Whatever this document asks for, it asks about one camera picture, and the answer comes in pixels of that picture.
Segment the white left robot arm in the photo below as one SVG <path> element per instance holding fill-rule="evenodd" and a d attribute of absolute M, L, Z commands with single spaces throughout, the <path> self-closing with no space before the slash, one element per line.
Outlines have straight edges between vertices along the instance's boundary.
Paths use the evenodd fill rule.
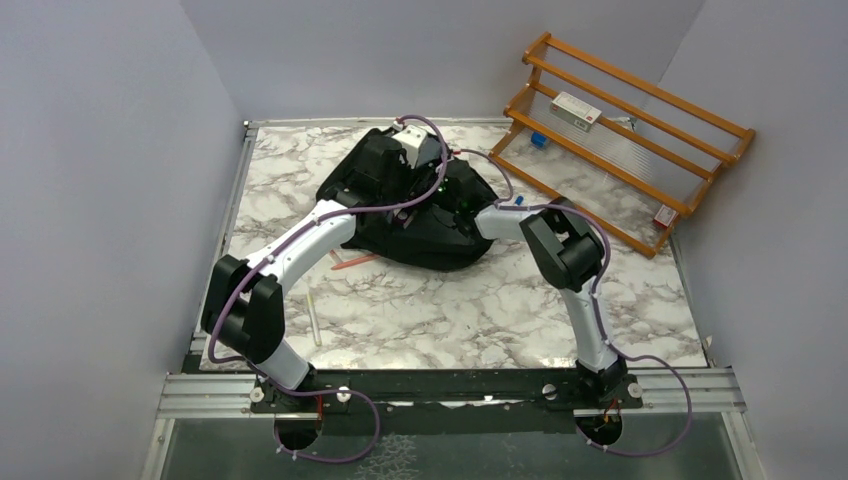
<path fill-rule="evenodd" d="M 451 150 L 441 132 L 398 120 L 362 137 L 331 172 L 316 203 L 291 230 L 245 258 L 230 254 L 214 265 L 202 311 L 214 364 L 222 344 L 276 385 L 285 407 L 313 401 L 310 363 L 285 339 L 288 291 L 335 247 L 352 240 L 360 220 L 387 220 L 418 207 L 440 188 Z"/>

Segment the black student bag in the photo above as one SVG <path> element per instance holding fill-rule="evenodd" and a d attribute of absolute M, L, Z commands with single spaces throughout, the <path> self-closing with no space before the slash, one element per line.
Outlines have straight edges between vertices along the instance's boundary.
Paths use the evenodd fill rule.
<path fill-rule="evenodd" d="M 436 178 L 440 164 L 441 159 L 435 166 Z M 316 199 L 336 201 L 348 208 L 365 207 L 351 206 L 348 197 L 337 192 L 338 166 L 320 185 Z M 393 223 L 398 211 L 357 215 L 355 233 L 343 243 L 343 248 L 367 250 L 395 262 L 435 271 L 455 271 L 474 264 L 489 250 L 491 241 L 483 239 L 477 232 L 444 232 L 437 227 L 435 200 L 438 188 L 448 175 L 465 173 L 479 175 L 467 161 L 449 160 L 442 183 L 437 184 L 435 178 L 428 189 L 433 192 L 432 195 L 415 206 L 402 209 L 413 214 L 405 228 Z"/>

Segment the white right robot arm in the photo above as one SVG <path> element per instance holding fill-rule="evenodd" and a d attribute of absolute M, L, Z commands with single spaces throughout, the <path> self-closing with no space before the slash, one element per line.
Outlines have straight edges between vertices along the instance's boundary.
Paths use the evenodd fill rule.
<path fill-rule="evenodd" d="M 544 280 L 565 302 L 577 345 L 577 393 L 587 405 L 612 399 L 627 374 L 611 345 L 600 280 L 610 260 L 609 240 L 597 223 L 565 197 L 547 204 L 509 205 L 482 188 L 443 183 L 435 203 L 468 221 L 485 240 L 523 241 Z"/>

